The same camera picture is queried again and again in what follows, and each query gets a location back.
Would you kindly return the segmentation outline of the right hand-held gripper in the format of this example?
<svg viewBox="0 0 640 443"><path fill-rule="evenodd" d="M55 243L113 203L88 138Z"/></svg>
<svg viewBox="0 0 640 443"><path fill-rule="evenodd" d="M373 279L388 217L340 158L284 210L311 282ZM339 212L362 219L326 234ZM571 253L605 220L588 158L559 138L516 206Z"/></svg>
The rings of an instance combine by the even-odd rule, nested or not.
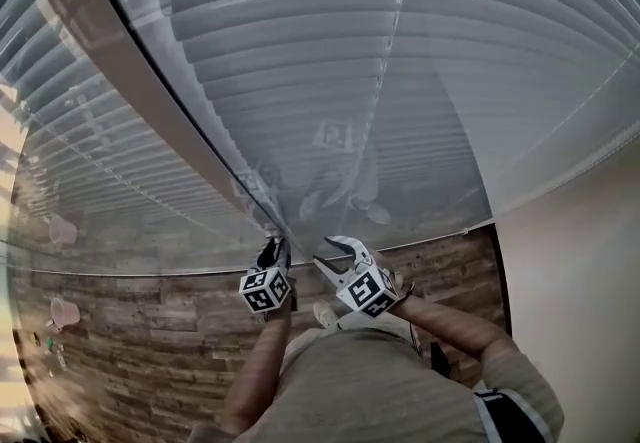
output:
<svg viewBox="0 0 640 443"><path fill-rule="evenodd" d="M348 308L376 318L400 300L390 272L378 265L360 240L344 235L324 240L349 255L353 262L352 267L338 267L328 259L313 256L313 264L336 288L338 299Z"/></svg>

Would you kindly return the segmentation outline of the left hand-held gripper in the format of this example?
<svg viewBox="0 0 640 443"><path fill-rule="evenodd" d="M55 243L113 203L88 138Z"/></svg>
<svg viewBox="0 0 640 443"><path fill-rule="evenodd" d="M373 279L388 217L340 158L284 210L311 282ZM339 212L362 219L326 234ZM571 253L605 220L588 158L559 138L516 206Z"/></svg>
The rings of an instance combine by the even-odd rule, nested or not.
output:
<svg viewBox="0 0 640 443"><path fill-rule="evenodd" d="M297 310L294 287L288 279L291 267L291 246L286 238L270 238L255 260L256 268L240 279L239 294L253 314L266 314L279 309L287 297L291 311Z"/></svg>

